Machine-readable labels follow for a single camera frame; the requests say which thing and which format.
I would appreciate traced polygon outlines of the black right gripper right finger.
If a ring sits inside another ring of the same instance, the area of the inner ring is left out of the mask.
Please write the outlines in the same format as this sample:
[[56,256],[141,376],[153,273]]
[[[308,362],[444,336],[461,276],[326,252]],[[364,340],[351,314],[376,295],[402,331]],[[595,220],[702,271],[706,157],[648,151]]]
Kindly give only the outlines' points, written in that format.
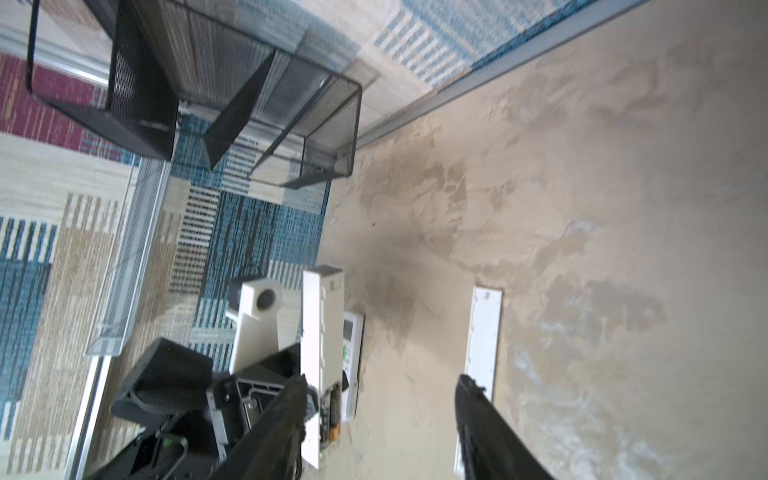
[[467,374],[458,377],[455,416],[465,479],[553,479]]

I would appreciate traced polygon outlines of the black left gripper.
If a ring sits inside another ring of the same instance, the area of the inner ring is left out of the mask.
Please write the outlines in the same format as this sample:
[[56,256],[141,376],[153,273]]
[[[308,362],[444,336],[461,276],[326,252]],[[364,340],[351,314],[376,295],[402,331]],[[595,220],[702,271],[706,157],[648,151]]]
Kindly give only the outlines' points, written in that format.
[[293,344],[235,373],[215,373],[210,357],[157,338],[125,378],[110,411],[142,426],[93,479],[210,479],[298,375]]

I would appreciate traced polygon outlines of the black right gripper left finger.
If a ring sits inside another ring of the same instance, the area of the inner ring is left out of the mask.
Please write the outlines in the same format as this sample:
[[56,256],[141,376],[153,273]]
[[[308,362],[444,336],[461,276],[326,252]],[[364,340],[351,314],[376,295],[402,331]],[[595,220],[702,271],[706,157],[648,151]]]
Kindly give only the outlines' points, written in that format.
[[305,434],[308,385],[292,376],[210,479],[294,479]]

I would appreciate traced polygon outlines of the white battery cover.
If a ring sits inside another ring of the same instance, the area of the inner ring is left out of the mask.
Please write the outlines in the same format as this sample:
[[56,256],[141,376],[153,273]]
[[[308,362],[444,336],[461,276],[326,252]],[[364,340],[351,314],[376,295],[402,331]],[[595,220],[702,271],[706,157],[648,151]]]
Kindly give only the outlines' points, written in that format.
[[464,373],[484,390],[489,402],[493,400],[502,299],[501,290],[473,289]]

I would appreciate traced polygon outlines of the long white remote control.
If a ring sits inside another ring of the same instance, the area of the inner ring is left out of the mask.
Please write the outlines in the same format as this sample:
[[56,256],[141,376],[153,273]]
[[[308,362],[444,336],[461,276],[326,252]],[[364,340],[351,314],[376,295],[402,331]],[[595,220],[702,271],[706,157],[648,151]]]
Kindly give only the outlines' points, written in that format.
[[341,432],[344,272],[332,266],[307,269],[302,277],[301,373],[317,396],[317,412],[305,423],[302,457],[323,468],[326,450]]

